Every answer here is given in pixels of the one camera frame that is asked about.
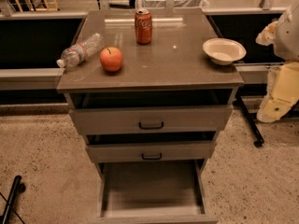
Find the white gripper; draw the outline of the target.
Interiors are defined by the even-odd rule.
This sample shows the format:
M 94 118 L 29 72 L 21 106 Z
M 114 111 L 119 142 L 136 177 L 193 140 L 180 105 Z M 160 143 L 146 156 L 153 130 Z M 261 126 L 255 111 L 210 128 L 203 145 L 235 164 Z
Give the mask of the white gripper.
M 274 45 L 278 57 L 298 61 L 299 0 L 293 0 L 278 21 L 265 26 L 255 42 L 262 46 Z M 286 62 L 280 67 L 270 68 L 266 91 L 257 119 L 261 122 L 280 120 L 299 101 L 299 62 Z

